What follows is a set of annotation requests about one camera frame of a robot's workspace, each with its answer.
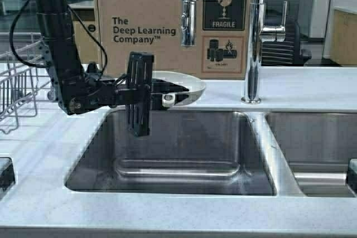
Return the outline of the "robot base right corner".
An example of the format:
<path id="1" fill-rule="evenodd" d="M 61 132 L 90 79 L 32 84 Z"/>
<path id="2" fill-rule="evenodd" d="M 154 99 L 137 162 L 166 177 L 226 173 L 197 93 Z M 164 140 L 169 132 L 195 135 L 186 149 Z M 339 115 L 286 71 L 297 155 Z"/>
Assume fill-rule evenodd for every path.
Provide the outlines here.
<path id="1" fill-rule="evenodd" d="M 356 158 L 352 158 L 349 162 L 346 183 L 356 196 Z"/>

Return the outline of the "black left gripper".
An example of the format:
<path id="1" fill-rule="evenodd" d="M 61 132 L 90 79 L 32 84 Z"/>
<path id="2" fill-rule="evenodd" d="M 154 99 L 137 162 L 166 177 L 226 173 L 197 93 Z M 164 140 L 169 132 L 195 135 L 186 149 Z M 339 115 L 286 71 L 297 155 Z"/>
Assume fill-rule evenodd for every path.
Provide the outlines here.
<path id="1" fill-rule="evenodd" d="M 153 54 L 130 52 L 126 86 L 118 90 L 116 104 L 126 106 L 127 129 L 135 137 L 149 135 L 150 109 L 168 110 L 189 97 L 188 94 L 178 94 L 188 92 L 187 87 L 152 79 L 153 63 Z"/>

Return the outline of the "robot base left corner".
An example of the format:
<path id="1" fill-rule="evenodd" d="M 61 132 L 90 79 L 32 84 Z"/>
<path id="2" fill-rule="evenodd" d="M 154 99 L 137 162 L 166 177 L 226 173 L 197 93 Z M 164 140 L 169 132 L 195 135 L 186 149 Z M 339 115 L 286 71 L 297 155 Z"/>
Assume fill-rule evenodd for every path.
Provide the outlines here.
<path id="1" fill-rule="evenodd" d="M 1 157 L 1 199 L 16 183 L 13 162 L 8 157 Z"/>

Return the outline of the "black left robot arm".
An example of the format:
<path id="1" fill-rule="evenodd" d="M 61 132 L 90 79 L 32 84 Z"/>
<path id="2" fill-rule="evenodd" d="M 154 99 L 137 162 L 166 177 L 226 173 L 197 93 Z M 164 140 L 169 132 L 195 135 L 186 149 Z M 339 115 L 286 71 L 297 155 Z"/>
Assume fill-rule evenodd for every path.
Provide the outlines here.
<path id="1" fill-rule="evenodd" d="M 67 0 L 36 0 L 37 18 L 51 58 L 46 63 L 59 107 L 67 115 L 80 115 L 101 107 L 125 106 L 128 130 L 137 137 L 150 134 L 151 110 L 164 109 L 163 101 L 177 104 L 189 89 L 153 78 L 154 55 L 132 51 L 127 72 L 105 78 L 97 67 L 84 69 L 75 43 L 73 12 Z"/>

